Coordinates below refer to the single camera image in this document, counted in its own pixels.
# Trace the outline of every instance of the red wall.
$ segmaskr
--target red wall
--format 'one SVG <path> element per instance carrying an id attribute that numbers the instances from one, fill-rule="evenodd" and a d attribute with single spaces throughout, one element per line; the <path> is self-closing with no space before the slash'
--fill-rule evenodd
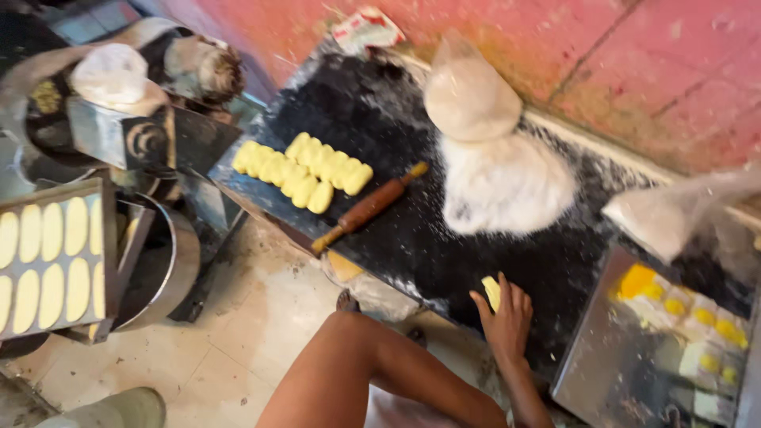
<path id="1" fill-rule="evenodd" d="M 276 85 L 358 6 L 430 59 L 456 27 L 521 96 L 684 172 L 761 159 L 761 0 L 155 0 Z"/>

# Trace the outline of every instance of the wooden rolling pin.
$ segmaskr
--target wooden rolling pin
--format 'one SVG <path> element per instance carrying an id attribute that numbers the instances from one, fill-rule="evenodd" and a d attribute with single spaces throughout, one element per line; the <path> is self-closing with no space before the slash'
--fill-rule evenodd
<path id="1" fill-rule="evenodd" d="M 428 164 L 418 162 L 404 177 L 392 178 L 383 186 L 378 187 L 373 193 L 365 196 L 363 200 L 357 202 L 346 214 L 338 219 L 336 227 L 332 228 L 330 232 L 327 232 L 322 237 L 314 240 L 312 251 L 315 254 L 322 253 L 328 245 L 332 244 L 342 235 L 352 233 L 362 227 L 362 225 L 391 205 L 393 201 L 399 199 L 399 196 L 402 196 L 404 193 L 406 185 L 413 179 L 425 174 L 427 170 Z"/>

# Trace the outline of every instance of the white powder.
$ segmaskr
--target white powder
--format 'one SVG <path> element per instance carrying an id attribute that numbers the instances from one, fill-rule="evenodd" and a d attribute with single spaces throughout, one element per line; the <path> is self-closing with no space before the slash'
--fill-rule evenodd
<path id="1" fill-rule="evenodd" d="M 439 141 L 447 164 L 444 219 L 457 233 L 527 235 L 573 204 L 568 165 L 541 142 L 510 134 L 487 142 Z"/>

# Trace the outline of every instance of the dirty floor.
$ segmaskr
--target dirty floor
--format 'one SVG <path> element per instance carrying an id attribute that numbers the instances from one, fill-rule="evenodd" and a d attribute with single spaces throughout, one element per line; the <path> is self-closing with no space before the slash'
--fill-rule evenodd
<path id="1" fill-rule="evenodd" d="M 213 291 L 195 324 L 165 320 L 92 347 L 54 334 L 5 371 L 61 410 L 151 386 L 167 402 L 167 426 L 254 426 L 341 289 L 260 217 L 247 220 L 208 280 Z M 402 324 L 401 331 L 422 326 L 434 355 L 504 406 L 481 340 L 431 312 Z"/>

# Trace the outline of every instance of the black work surface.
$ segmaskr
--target black work surface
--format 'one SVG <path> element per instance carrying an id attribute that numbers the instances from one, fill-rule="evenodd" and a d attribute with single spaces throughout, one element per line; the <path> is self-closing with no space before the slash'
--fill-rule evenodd
<path id="1" fill-rule="evenodd" d="M 504 271 L 533 300 L 527 359 L 543 378 L 552 380 L 559 368 L 614 241 L 640 254 L 671 280 L 705 293 L 739 315 L 749 315 L 751 290 L 725 276 L 708 256 L 697 252 L 663 267 L 603 219 L 600 209 L 613 194 L 652 185 L 640 173 L 524 120 L 519 132 L 560 152 L 575 170 L 579 182 L 575 205 L 555 225 L 525 238 L 457 236 L 441 215 L 444 166 L 436 149 L 437 130 L 406 69 L 386 59 L 364 62 L 318 48 L 299 73 L 254 123 L 251 138 L 283 151 L 305 131 L 369 164 L 375 171 L 372 182 L 353 198 L 336 191 L 328 211 L 314 215 L 295 208 L 273 185 L 232 170 L 232 158 L 243 140 L 231 146 L 210 177 L 244 208 L 258 206 L 317 238 L 362 196 L 402 175 L 415 162 L 429 162 L 431 170 L 413 181 L 405 196 L 332 249 L 438 314 L 478 331 L 478 313 L 468 292 L 483 292 L 481 278 Z"/>

